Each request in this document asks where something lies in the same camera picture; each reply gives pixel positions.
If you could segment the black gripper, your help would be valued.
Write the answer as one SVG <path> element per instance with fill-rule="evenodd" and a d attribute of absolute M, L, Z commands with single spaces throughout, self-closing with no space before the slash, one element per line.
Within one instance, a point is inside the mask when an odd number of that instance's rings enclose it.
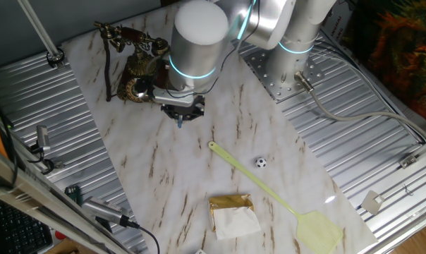
<path fill-rule="evenodd" d="M 192 121 L 205 115 L 205 98 L 198 96 L 189 107 L 174 105 L 163 105 L 161 110 L 170 118 L 179 120 L 183 116 L 183 121 Z"/>

